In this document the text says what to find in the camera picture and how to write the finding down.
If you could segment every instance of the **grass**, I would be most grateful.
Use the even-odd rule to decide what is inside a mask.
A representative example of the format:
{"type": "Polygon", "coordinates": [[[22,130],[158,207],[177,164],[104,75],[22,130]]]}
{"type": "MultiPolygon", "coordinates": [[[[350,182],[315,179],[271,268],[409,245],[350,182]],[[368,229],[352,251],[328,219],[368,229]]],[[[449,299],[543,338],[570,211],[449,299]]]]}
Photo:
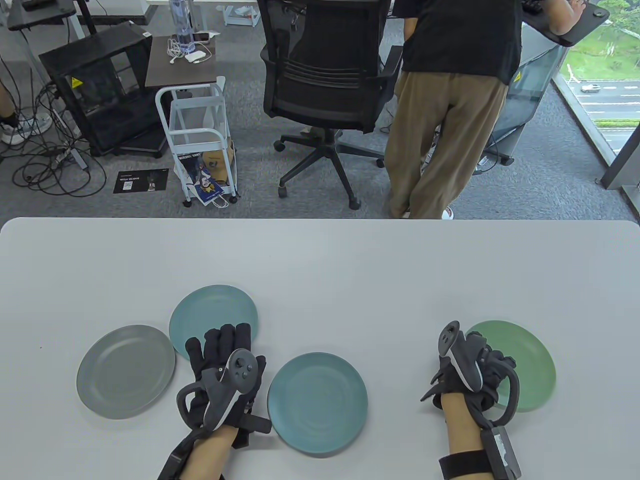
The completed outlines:
{"type": "Polygon", "coordinates": [[[638,120],[611,118],[608,120],[594,120],[594,124],[598,128],[636,128],[638,126],[638,120]]]}
{"type": "Polygon", "coordinates": [[[640,78],[640,68],[636,67],[638,60],[640,40],[603,25],[569,51],[561,73],[569,80],[569,64],[580,80],[637,79],[640,78]],[[611,43],[616,45],[616,50],[612,56],[607,56],[607,46],[611,43]]]}

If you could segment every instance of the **hand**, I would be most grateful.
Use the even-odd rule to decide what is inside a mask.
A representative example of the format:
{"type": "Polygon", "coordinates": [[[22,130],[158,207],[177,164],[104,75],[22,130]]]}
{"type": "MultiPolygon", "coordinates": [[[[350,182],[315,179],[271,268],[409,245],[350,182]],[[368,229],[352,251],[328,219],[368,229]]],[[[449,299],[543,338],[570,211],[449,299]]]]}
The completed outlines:
{"type": "MultiPolygon", "coordinates": [[[[210,368],[217,370],[216,376],[220,379],[227,360],[234,350],[244,348],[251,351],[251,326],[247,323],[241,323],[236,327],[233,327],[231,324],[223,325],[220,330],[209,330],[205,333],[204,338],[204,356],[202,354],[200,341],[197,338],[190,338],[185,343],[196,381],[201,380],[203,370],[210,368]]],[[[266,359],[263,356],[256,357],[256,360],[258,361],[258,378],[255,385],[249,393],[238,397],[238,400],[231,407],[231,410],[225,418],[223,422],[224,425],[238,428],[242,416],[245,413],[251,413],[253,401],[255,400],[258,389],[260,389],[262,373],[266,366],[266,359]]],[[[191,426],[192,429],[199,428],[202,425],[208,404],[209,398],[207,394],[202,391],[198,392],[191,401],[188,417],[190,422],[189,426],[191,426]]],[[[241,448],[248,445],[248,435],[249,432],[247,432],[247,430],[240,429],[234,442],[234,448],[241,448]]]]}
{"type": "Polygon", "coordinates": [[[491,408],[498,401],[498,386],[506,378],[503,370],[495,367],[495,361],[504,362],[511,368],[515,368],[516,363],[510,357],[505,357],[501,351],[493,350],[486,344],[486,339],[477,332],[470,332],[467,335],[467,345],[472,351],[469,352],[471,358],[476,359],[478,368],[483,377],[483,386],[478,393],[471,392],[458,376],[458,372],[447,357],[440,357],[440,370],[431,380],[431,384],[438,382],[420,401],[433,396],[433,404],[442,409],[442,394],[461,393],[465,395],[468,402],[476,405],[482,412],[491,408]]]}
{"type": "Polygon", "coordinates": [[[587,2],[585,0],[570,0],[569,5],[573,10],[573,14],[576,19],[579,19],[582,16],[582,12],[587,8],[587,2]]]}

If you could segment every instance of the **khaki pants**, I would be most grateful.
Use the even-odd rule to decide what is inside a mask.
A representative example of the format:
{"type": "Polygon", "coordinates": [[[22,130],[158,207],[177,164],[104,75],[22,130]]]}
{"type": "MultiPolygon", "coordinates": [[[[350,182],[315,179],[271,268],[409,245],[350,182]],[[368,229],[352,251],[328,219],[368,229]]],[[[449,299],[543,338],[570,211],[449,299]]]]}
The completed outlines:
{"type": "Polygon", "coordinates": [[[391,217],[442,218],[467,185],[498,119],[507,86],[494,77],[403,72],[385,165],[391,180],[391,217]],[[429,165],[420,167],[438,125],[442,132],[429,165]]]}
{"type": "Polygon", "coordinates": [[[9,97],[9,93],[4,88],[4,85],[0,83],[0,116],[2,118],[9,118],[14,112],[11,97],[9,97]]]}

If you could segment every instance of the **office chair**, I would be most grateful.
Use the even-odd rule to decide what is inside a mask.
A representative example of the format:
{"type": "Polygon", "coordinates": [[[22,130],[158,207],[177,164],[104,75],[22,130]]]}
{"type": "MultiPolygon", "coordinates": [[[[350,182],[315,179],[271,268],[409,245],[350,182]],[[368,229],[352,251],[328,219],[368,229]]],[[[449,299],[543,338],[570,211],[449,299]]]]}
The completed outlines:
{"type": "Polygon", "coordinates": [[[321,158],[333,163],[349,196],[349,208],[360,202],[353,194],[340,153],[375,158],[384,167],[384,153],[337,141],[343,129],[372,132],[384,105],[393,96],[402,47],[393,46],[386,64],[378,56],[390,0],[258,0],[266,45],[264,111],[318,127],[320,138],[282,135],[285,142],[314,149],[289,170],[278,186],[321,158]]]}

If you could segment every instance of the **phone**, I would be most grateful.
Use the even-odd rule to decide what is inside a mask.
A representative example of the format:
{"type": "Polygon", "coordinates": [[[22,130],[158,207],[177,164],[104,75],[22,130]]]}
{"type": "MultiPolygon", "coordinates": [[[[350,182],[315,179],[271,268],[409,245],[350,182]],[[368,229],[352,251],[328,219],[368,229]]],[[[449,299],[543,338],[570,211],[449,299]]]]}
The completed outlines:
{"type": "Polygon", "coordinates": [[[193,40],[201,44],[208,44],[211,39],[208,31],[193,34],[193,40]]]}

